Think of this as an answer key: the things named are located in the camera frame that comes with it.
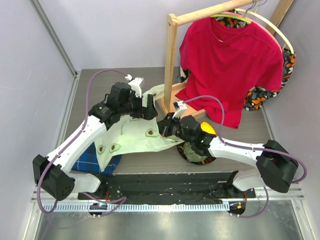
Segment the green avocado plastic bag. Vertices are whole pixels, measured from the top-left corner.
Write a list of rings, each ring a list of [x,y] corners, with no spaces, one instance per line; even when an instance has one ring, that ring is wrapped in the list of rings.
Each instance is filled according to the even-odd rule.
[[[100,171],[104,171],[112,157],[131,153],[160,152],[183,141],[176,136],[159,134],[157,118],[145,120],[122,116],[94,145]]]

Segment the green cantaloupe melon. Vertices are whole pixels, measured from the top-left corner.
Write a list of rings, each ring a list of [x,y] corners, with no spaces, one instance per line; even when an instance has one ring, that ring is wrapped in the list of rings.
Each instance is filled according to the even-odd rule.
[[[187,142],[183,144],[183,153],[187,160],[191,163],[200,163],[207,158],[207,156],[201,156],[197,154],[194,150],[192,150],[192,146]]]

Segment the yellow bell pepper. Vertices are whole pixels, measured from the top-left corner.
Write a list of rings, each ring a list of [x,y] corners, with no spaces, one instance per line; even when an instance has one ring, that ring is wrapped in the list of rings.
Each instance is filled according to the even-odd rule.
[[[215,131],[215,129],[208,123],[208,122],[202,122],[200,124],[200,127],[201,127],[201,130],[208,133],[208,134],[211,134],[211,135],[216,135],[217,136],[217,133]]]

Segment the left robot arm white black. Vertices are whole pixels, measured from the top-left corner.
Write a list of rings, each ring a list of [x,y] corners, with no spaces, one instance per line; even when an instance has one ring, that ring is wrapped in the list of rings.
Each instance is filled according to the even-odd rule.
[[[106,195],[107,188],[99,178],[89,173],[71,173],[71,170],[85,150],[102,134],[110,133],[122,116],[144,120],[157,117],[153,95],[147,95],[146,106],[143,106],[143,81],[136,77],[128,83],[115,83],[104,101],[87,112],[83,123],[67,140],[47,156],[39,154],[33,159],[38,192],[44,190],[57,201],[66,199],[71,193],[88,192],[97,200]]]

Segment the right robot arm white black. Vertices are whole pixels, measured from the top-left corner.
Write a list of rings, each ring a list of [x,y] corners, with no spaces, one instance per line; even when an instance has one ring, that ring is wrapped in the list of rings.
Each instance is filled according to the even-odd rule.
[[[163,137],[175,136],[190,145],[192,151],[205,158],[223,158],[251,166],[236,170],[226,184],[226,193],[233,198],[251,188],[269,187],[287,193],[298,169],[298,162],[276,141],[249,144],[220,138],[208,133],[191,115],[176,118],[172,112],[157,122]]]

